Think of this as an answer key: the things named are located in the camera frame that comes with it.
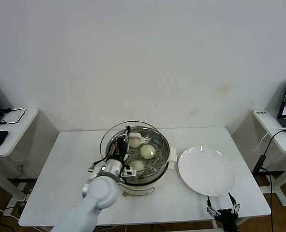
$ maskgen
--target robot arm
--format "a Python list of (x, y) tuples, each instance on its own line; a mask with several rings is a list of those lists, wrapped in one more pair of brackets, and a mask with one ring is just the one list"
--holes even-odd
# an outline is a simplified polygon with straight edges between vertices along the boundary
[(93, 231), (99, 213), (116, 202), (118, 193), (119, 186), (113, 178), (109, 176), (95, 178), (90, 183), (84, 200), (69, 209), (52, 232)]
[(101, 168), (90, 169), (94, 174), (84, 185), (84, 199), (67, 211), (52, 232), (91, 232), (97, 224), (101, 210), (116, 202), (121, 172), (123, 171), (122, 177), (136, 176), (136, 170), (124, 168), (123, 162), (129, 149), (129, 133), (130, 127), (127, 127), (123, 135), (116, 139), (116, 149)]

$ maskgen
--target floor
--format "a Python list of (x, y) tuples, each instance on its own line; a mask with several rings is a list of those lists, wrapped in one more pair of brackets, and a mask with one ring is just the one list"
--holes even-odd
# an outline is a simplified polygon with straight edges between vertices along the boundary
[[(267, 185), (268, 182), (264, 176), (257, 176), (256, 181), (260, 186)], [(32, 189), (34, 184), (28, 184), (26, 187), (27, 191)], [(286, 195), (286, 184), (282, 187)], [(265, 194), (265, 198), (270, 202), (270, 195)], [(10, 199), (10, 194), (0, 188), (0, 208), (4, 209), (7, 202)], [(273, 221), (274, 221), (274, 231), (275, 232), (286, 232), (286, 207), (282, 207), (278, 199), (273, 195), (272, 199), (272, 208), (273, 208)], [(15, 209), (13, 215), (19, 217), (18, 208)], [(259, 217), (249, 219), (244, 224), (240, 225), (239, 228), (243, 232), (271, 232), (271, 221), (270, 216)], [(36, 232), (32, 228), (22, 228), (18, 225), (18, 222), (11, 217), (2, 216), (0, 223), (6, 226), (10, 226), (14, 229), (15, 232)], [(212, 228), (211, 222), (188, 222), (188, 223), (170, 223), (170, 224), (161, 224), (159, 225), (135, 225), (127, 226), (127, 232), (160, 232), (160, 231), (180, 231), (180, 230), (194, 230), (194, 229), (210, 229)], [(97, 232), (100, 232), (103, 228), (97, 228)], [(124, 232), (125, 226), (117, 226), (113, 228), (115, 232)], [(0, 232), (10, 232), (13, 231), (10, 228), (0, 225)]]

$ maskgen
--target desk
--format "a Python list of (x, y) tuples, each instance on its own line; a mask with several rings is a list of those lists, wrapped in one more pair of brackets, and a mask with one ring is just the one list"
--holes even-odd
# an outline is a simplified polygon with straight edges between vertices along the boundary
[[(269, 110), (269, 109), (255, 109), (253, 115), (262, 125), (266, 131), (271, 131), (274, 129), (282, 128), (283, 126), (277, 121), (278, 110)], [(269, 133), (270, 137), (275, 135), (278, 131), (274, 130)], [(286, 155), (286, 132), (282, 132), (274, 137), (274, 142), (278, 148)], [(278, 200), (282, 206), (286, 206), (286, 196), (281, 190), (281, 186), (286, 183), (286, 171), (281, 174), (276, 180), (271, 177), (273, 183), (273, 193), (276, 194)], [(271, 186), (262, 186), (260, 187), (262, 193), (270, 193)]]
[[(182, 128), (159, 130), (178, 157), (195, 145), (212, 146), (226, 154), (236, 170), (231, 191), (241, 204), (240, 217), (271, 213), (239, 150), (226, 128)], [(66, 210), (82, 200), (82, 186), (90, 174), (87, 168), (100, 158), (99, 146), (105, 131), (77, 131), (59, 134), (20, 217), (21, 226), (52, 227)], [(150, 224), (212, 220), (206, 211), (207, 197), (182, 181), (176, 170), (168, 170), (162, 185), (147, 196), (120, 197), (99, 215), (98, 225)], [(212, 197), (215, 208), (232, 207), (229, 196)]]
[[(9, 112), (3, 117), (2, 120), (5, 120), (7, 122), (15, 122), (20, 118), (22, 113), (23, 111)], [(38, 109), (27, 108), (25, 114), (18, 123), (0, 125), (0, 131), (7, 130), (9, 132), (8, 136), (4, 140), (4, 143), (0, 146), (0, 157), (6, 157), (13, 151), (13, 149), (23, 136), (24, 132), (27, 130), (31, 122), (35, 119), (37, 114)], [(23, 184), (21, 184), (18, 188), (15, 187), (3, 176), (2, 172), (0, 172), (0, 187), (13, 196), (13, 202), (25, 199), (25, 194), (21, 191), (23, 189)]]

